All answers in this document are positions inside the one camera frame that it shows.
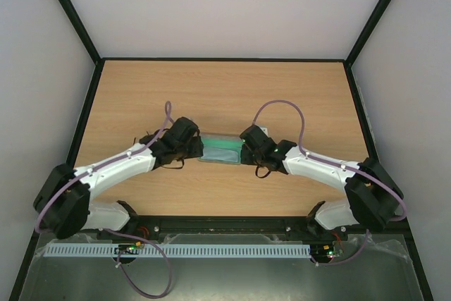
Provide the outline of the grey glasses case green lining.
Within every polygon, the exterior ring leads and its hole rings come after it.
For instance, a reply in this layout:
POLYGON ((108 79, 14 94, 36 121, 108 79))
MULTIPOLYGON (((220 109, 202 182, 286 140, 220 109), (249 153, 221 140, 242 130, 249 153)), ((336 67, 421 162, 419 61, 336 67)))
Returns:
POLYGON ((241 149, 242 149, 242 139, 236 135, 222 135, 222 134, 201 134, 201 141, 206 147, 217 147, 223 149, 236 149, 240 155, 240 163, 241 164, 241 149))

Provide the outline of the black sunglasses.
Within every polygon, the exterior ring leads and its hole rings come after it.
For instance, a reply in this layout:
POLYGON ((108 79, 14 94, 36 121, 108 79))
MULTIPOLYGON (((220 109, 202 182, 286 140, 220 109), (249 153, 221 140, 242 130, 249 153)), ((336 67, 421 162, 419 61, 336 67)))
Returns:
POLYGON ((135 137, 133 140, 133 144, 141 144, 141 145, 147 145, 153 138, 155 134, 152 133, 146 133, 146 135, 142 136, 141 138, 135 137))

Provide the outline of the light blue cleaning cloth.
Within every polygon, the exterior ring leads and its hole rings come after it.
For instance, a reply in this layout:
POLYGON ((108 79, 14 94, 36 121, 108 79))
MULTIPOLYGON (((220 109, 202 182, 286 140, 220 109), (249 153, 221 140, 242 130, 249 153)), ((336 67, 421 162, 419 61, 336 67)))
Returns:
POLYGON ((202 161, 218 162, 227 164, 239 164, 240 155, 236 149, 223 149, 217 147, 204 148, 203 156, 200 158, 202 161))

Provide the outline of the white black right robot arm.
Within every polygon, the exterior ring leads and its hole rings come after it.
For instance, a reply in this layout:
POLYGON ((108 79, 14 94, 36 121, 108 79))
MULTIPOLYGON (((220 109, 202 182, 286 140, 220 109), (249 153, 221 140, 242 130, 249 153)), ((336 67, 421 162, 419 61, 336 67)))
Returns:
POLYGON ((244 130, 240 138, 242 164, 309 178, 345 194, 342 200, 321 201, 309 212, 307 230, 312 237, 321 239, 336 228, 357 224, 381 232, 398 220, 396 211, 403 206, 403 194, 375 159, 343 161, 300 150, 288 140, 275 143, 257 125, 244 130))

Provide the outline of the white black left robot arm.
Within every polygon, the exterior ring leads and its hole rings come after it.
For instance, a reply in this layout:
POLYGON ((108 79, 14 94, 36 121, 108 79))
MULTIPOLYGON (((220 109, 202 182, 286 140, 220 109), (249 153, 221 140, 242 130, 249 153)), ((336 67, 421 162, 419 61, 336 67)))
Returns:
POLYGON ((139 217, 127 203, 105 203, 97 197, 127 179, 154 171, 174 161, 199 158, 203 143, 197 124, 186 117, 172 126, 145 135, 125 151, 87 166, 56 166, 39 191, 33 207, 38 213, 35 230, 58 239, 79 231, 108 230, 133 234, 139 217))

